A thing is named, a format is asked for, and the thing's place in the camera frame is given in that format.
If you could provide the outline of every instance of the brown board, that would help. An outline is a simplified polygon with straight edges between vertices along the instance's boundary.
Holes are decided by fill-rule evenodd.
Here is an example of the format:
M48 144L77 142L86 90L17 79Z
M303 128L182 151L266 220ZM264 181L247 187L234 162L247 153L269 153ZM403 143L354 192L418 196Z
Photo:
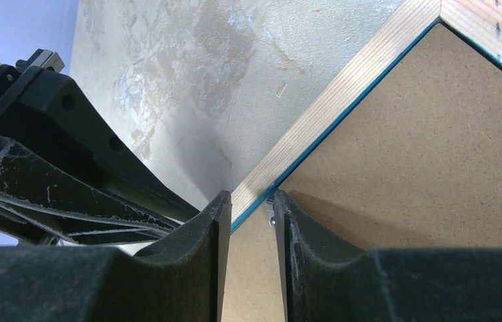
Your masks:
M281 187L363 248L502 246L502 71L437 25Z

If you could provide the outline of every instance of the concrete floor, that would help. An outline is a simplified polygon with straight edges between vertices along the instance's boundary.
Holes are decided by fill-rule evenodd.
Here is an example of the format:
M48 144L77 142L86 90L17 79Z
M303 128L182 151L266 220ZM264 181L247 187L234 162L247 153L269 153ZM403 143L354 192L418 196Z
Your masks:
M71 76L195 207L233 190L401 0L81 0Z

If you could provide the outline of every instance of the paint stain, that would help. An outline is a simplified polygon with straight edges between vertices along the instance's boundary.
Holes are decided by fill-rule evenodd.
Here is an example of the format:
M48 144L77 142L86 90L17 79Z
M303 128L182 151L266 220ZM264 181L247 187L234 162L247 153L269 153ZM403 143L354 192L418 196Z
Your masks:
M282 93L284 93L284 90L286 90L287 86L288 86L287 83L284 83L284 84L280 85L278 87L278 89L276 90L276 97L281 98L282 97Z

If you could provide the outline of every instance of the brown surface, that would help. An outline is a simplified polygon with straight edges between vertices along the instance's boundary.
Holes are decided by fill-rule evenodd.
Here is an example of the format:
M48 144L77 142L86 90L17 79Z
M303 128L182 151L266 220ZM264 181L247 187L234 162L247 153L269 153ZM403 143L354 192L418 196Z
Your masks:
M283 183L345 239L502 246L502 72L435 27ZM283 321L263 208L231 236L224 321Z

